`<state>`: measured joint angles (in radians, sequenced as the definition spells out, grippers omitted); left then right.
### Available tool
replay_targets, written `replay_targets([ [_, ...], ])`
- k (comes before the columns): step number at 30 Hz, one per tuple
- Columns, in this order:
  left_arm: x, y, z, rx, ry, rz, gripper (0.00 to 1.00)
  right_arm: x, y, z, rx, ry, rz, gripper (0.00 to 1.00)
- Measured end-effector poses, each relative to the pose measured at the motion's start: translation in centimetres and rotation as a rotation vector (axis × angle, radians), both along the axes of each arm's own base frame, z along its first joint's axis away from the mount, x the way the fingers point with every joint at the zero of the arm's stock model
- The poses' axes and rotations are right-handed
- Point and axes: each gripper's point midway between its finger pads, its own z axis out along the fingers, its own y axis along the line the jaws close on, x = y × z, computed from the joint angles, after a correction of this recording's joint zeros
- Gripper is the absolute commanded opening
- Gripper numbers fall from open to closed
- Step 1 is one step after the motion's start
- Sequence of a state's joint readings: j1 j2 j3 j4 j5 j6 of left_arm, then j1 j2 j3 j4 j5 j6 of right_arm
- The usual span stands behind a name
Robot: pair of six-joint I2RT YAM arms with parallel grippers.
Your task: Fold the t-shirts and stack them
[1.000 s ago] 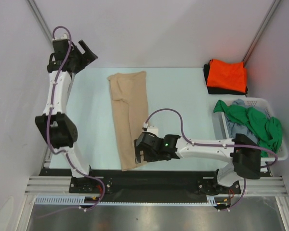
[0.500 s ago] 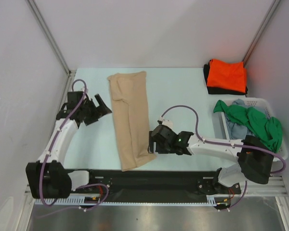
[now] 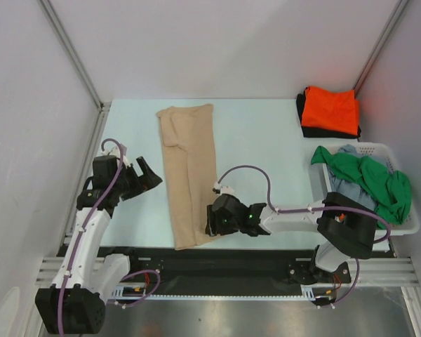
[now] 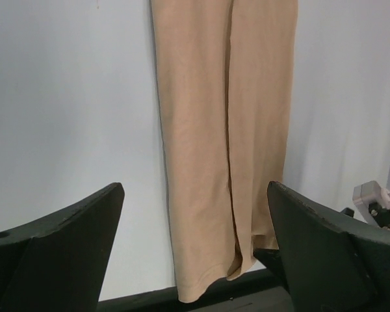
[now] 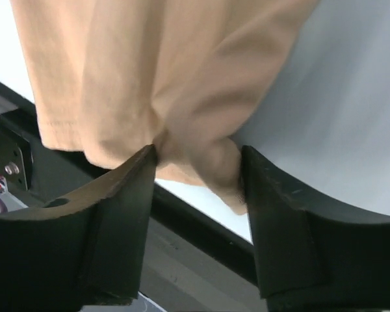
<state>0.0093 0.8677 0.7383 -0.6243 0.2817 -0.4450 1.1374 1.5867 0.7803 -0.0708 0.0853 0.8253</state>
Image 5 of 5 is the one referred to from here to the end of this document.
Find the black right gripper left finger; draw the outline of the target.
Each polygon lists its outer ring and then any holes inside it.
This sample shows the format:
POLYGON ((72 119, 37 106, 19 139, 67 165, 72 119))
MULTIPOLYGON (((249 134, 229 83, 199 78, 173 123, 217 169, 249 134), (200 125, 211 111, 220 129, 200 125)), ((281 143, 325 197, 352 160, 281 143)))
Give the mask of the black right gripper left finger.
POLYGON ((0 307, 135 299, 156 165, 154 148, 146 146, 44 207, 0 214, 0 307))

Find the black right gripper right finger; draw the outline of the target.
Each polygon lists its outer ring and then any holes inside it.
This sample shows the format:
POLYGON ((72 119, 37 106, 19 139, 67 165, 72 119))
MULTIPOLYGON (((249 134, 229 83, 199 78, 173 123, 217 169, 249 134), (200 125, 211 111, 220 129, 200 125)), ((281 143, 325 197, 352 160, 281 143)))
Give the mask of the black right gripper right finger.
POLYGON ((390 216, 333 199, 250 146, 242 180, 269 311, 390 311, 390 216))

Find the beige t shirt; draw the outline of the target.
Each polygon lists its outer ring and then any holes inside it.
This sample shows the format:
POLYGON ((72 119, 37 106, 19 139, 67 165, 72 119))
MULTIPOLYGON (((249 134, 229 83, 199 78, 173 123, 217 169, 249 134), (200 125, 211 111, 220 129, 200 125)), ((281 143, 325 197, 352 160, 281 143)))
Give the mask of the beige t shirt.
POLYGON ((12 1, 42 144, 113 169, 153 144, 157 177, 246 212, 232 135, 316 1, 12 1))

